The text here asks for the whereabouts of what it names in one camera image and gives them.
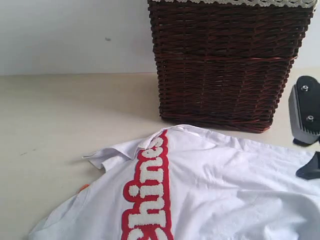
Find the black grey right gripper body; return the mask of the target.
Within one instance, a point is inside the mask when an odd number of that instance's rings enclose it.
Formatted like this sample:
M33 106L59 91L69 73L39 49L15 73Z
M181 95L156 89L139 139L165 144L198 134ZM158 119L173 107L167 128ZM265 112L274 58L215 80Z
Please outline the black grey right gripper body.
M320 140L320 83L312 76L300 76L288 99L293 143L307 147Z

